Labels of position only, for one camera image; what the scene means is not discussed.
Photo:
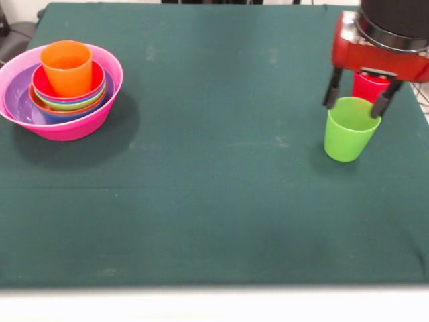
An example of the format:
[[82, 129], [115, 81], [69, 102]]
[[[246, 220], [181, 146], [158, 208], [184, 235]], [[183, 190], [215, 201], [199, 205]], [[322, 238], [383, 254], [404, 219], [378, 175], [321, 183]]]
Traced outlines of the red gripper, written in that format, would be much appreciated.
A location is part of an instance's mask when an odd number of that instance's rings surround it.
[[332, 43], [331, 61], [333, 70], [324, 96], [323, 105], [331, 110], [338, 100], [343, 69], [353, 72], [372, 72], [390, 76], [393, 79], [386, 90], [374, 102], [370, 116], [382, 117], [403, 81], [428, 82], [428, 51], [394, 52], [379, 48], [368, 42], [355, 25], [357, 12], [342, 11], [336, 23]]

